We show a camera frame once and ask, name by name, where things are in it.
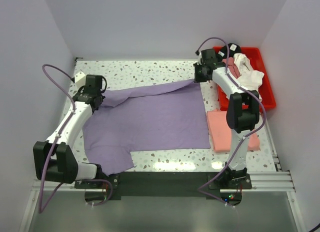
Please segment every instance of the red tray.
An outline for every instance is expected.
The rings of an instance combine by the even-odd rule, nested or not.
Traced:
[[[221,49],[221,47],[213,47],[213,48],[216,53]],[[277,105],[276,100],[274,97],[274,93],[272,92],[268,74],[266,72],[266,68],[262,60],[259,49],[241,47],[241,52],[250,59],[250,63],[253,69],[264,73],[264,77],[262,79],[262,85],[261,87],[259,87],[259,93],[262,97],[262,104],[264,105],[264,108],[266,110],[275,108]],[[229,100],[226,94],[221,89],[221,87],[217,86],[217,90],[218,90],[218,96],[219,96],[220,109],[223,111],[226,111],[228,108]]]

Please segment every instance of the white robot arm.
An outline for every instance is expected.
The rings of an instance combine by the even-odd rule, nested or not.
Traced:
[[[41,179],[45,161],[51,146],[55,143],[52,156],[47,166],[45,180],[60,183],[73,183],[82,179],[101,179],[104,174],[98,164],[78,162],[75,159],[72,147],[75,139],[85,122],[95,110],[99,109],[105,98],[101,91],[103,80],[105,87],[107,81],[100,75],[85,75],[79,72],[74,77],[75,84],[79,87],[73,96],[74,104],[70,106],[65,118],[54,133],[45,142],[37,142],[33,147],[35,171],[38,179]],[[65,125],[70,114],[71,119]]]
[[[218,63],[214,50],[202,50],[199,61],[194,64],[195,82],[205,82],[214,80],[229,97],[229,108],[227,111],[227,123],[232,129],[231,153],[232,157],[240,140],[246,130],[253,130],[259,121],[259,105],[255,104],[255,100],[246,96],[236,84],[228,77],[233,75],[228,70],[226,73],[225,63]],[[73,96],[74,106],[71,105],[65,118],[47,138],[45,142],[37,142],[33,147],[33,156],[35,163],[36,176],[41,179],[45,161],[51,146],[55,143],[53,154],[47,166],[45,180],[60,183],[73,183],[76,180],[83,179],[103,179],[103,174],[99,164],[78,162],[75,159],[72,147],[85,122],[91,117],[95,110],[99,109],[103,99],[105,98],[101,91],[103,80],[107,84],[106,79],[100,75],[85,75],[80,72],[74,77],[76,85],[79,87],[78,92]],[[242,109],[242,103],[249,104],[249,108]],[[62,131],[61,127],[69,115],[73,113],[70,121],[66,124]],[[248,138],[238,148],[237,153],[228,166],[228,176],[224,178],[226,182],[235,179],[243,179],[246,177],[246,153],[248,147]]]
[[[244,93],[244,89],[248,89],[238,83],[229,69],[226,71],[226,64],[218,62],[214,49],[202,50],[197,63],[194,64],[194,81],[209,80],[216,82],[229,98],[226,120],[232,137],[228,161],[232,157],[233,159],[221,176],[222,183],[227,184],[231,180],[241,180],[246,177],[249,136],[245,135],[248,131],[254,130],[259,122],[259,103],[248,93]],[[259,97],[257,91],[250,92]],[[243,109],[243,103],[248,105],[247,109]]]

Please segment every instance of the white towel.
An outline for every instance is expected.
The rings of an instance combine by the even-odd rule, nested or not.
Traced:
[[[249,90],[257,90],[262,85],[262,78],[264,77],[264,73],[258,70],[254,70],[250,64],[249,58],[246,57],[245,54],[236,53],[233,56],[234,64],[239,69],[241,74],[238,77],[238,82],[247,87]]]

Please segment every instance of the speckled white surface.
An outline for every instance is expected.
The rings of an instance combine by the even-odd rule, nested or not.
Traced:
[[[107,79],[107,88],[118,90],[132,87],[170,83],[194,77],[194,61],[78,61],[75,73],[99,74]],[[219,108],[216,84],[201,83],[206,110]],[[69,88],[73,96],[77,92],[74,84]],[[70,101],[65,103],[66,114]],[[266,129],[258,132],[260,151],[247,153],[248,171],[276,171]],[[86,161],[83,133],[81,132],[73,150],[77,161]],[[128,171],[219,171],[229,153],[215,153],[213,149],[174,149],[132,152],[134,168]]]

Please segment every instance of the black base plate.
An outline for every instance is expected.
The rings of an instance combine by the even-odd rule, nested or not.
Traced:
[[[217,172],[123,172],[110,175],[107,179],[113,185],[111,200],[120,200],[122,196],[170,196],[170,197],[203,197],[212,199],[198,192],[198,188],[213,178]],[[211,183],[202,191],[211,193],[217,197],[224,197],[220,189],[237,189],[239,181],[229,183],[227,187]],[[250,176],[240,182],[242,189],[251,189]],[[101,183],[75,184],[75,188],[102,188]],[[103,198],[102,193],[86,192],[88,201]]]

